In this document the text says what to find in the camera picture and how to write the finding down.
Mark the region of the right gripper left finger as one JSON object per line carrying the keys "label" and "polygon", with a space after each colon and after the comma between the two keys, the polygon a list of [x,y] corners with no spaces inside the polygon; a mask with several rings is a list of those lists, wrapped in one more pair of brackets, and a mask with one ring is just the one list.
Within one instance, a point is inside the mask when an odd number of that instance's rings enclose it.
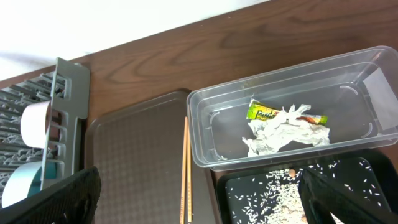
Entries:
{"label": "right gripper left finger", "polygon": [[83,169],[9,207],[1,223],[87,223],[94,220],[101,193],[97,167]]}

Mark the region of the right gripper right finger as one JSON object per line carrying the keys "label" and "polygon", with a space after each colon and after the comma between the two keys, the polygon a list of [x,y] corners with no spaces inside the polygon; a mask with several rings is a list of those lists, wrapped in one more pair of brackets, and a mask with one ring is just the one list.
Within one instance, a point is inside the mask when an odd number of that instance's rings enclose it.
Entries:
{"label": "right gripper right finger", "polygon": [[333,217],[343,223],[397,223],[396,213],[365,201],[311,169],[303,170],[298,192],[309,224],[334,223]]}

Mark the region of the rice food waste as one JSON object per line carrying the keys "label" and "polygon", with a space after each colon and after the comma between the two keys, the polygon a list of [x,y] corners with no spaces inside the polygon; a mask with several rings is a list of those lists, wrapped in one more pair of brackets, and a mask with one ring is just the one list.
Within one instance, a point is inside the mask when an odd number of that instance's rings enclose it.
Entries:
{"label": "rice food waste", "polygon": [[[335,180],[366,202],[389,208],[370,163],[360,157],[307,167]],[[228,215],[232,223],[306,223],[299,195],[304,167],[260,172],[226,182]]]}

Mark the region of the light blue bowl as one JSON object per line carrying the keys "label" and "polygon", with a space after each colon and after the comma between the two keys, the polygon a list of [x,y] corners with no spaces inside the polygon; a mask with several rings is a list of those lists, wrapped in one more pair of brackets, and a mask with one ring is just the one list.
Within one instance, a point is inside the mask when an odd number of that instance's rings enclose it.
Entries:
{"label": "light blue bowl", "polygon": [[28,162],[19,166],[6,183],[2,194],[1,205],[3,208],[14,205],[27,197],[39,193],[42,189],[50,187],[59,181],[63,172],[63,164],[47,161],[45,178],[42,185],[42,162]]}

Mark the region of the white paper napkin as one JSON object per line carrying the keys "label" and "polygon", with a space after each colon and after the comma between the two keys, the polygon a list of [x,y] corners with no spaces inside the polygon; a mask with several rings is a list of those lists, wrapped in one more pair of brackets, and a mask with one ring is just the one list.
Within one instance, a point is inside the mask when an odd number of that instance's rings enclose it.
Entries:
{"label": "white paper napkin", "polygon": [[311,146],[330,144],[330,128],[322,124],[322,119],[314,119],[305,114],[310,105],[292,105],[288,111],[279,111],[274,118],[267,120],[253,119],[248,122],[254,139],[242,138],[249,148],[248,157],[265,156],[277,153],[290,142],[298,142]]}

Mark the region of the white pink bowl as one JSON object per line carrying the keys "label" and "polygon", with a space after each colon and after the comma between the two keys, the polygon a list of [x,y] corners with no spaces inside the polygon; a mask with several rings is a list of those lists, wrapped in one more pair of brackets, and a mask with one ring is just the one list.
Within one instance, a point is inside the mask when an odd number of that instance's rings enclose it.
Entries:
{"label": "white pink bowl", "polygon": [[50,101],[27,106],[21,117],[21,136],[25,145],[43,149],[46,143]]}

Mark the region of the green orange snack wrapper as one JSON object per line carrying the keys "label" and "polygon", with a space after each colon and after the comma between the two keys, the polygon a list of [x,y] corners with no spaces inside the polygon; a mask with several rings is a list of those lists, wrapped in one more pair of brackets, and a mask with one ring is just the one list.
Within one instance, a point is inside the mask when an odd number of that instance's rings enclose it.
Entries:
{"label": "green orange snack wrapper", "polygon": [[[249,120],[266,121],[269,119],[274,119],[279,112],[280,112],[279,110],[267,107],[266,105],[262,104],[260,101],[251,99],[249,103],[249,109],[246,113],[246,118]],[[298,117],[298,119],[306,120],[309,123],[320,124],[320,125],[326,125],[328,121],[328,117],[325,115],[303,114],[301,115],[301,117]]]}

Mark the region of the wooden chopstick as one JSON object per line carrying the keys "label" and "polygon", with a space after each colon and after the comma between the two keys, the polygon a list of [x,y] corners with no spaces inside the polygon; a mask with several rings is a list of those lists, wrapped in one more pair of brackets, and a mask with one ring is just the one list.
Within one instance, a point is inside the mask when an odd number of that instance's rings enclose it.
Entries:
{"label": "wooden chopstick", "polygon": [[192,223],[192,150],[190,128],[187,125],[187,219]]}
{"label": "wooden chopstick", "polygon": [[183,132],[183,156],[182,156],[182,179],[181,179],[181,196],[180,196],[180,224],[185,223],[185,190],[186,190],[186,178],[187,178],[187,132],[188,124],[187,117],[184,122]]}

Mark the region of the black waste tray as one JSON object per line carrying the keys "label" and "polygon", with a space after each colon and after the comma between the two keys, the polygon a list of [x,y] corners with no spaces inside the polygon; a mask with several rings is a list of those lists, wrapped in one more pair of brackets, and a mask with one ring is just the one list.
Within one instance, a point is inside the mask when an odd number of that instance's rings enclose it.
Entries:
{"label": "black waste tray", "polygon": [[386,209],[392,212],[397,212],[397,171],[395,170],[393,163],[385,154],[378,150],[363,149],[355,152],[337,154],[335,156],[324,156],[311,159],[289,159],[278,164],[252,167],[243,170],[234,170],[230,173],[222,175],[218,179],[218,183],[216,185],[218,211],[221,215],[221,221],[222,223],[232,223],[228,215],[229,209],[226,201],[225,190],[226,182],[230,179],[281,169],[288,169],[289,171],[294,172],[295,169],[299,167],[308,169],[307,167],[312,164],[321,164],[354,157],[363,158],[370,163],[371,167],[373,168],[374,175],[376,176],[376,179],[382,190],[383,196],[388,203],[389,208]]}

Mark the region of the brown serving tray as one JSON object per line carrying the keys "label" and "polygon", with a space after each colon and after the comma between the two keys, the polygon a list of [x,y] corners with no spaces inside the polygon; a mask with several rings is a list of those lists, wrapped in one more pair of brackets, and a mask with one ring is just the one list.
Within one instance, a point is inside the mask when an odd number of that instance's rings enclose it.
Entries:
{"label": "brown serving tray", "polygon": [[113,111],[85,134],[101,193],[94,223],[178,223],[186,89]]}

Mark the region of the clear plastic bin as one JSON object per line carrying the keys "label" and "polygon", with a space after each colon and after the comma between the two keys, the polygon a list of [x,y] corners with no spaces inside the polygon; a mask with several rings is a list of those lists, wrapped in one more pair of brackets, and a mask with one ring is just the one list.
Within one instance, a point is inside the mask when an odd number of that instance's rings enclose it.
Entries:
{"label": "clear plastic bin", "polygon": [[[251,100],[275,109],[310,105],[328,117],[330,144],[291,142],[248,156]],[[323,157],[397,142],[397,51],[377,46],[193,91],[187,98],[192,157],[214,171]]]}

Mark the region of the grey plastic dish rack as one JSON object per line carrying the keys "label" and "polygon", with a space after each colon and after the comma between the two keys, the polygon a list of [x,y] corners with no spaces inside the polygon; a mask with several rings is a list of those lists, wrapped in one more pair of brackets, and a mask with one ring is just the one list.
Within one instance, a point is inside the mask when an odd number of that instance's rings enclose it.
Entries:
{"label": "grey plastic dish rack", "polygon": [[[42,185],[47,161],[63,164],[62,176],[79,170],[81,123],[88,117],[90,71],[58,58],[55,70],[1,89],[1,200],[12,173],[28,162],[42,162]],[[50,101],[46,143],[29,147],[21,136],[21,117],[34,103]]]}

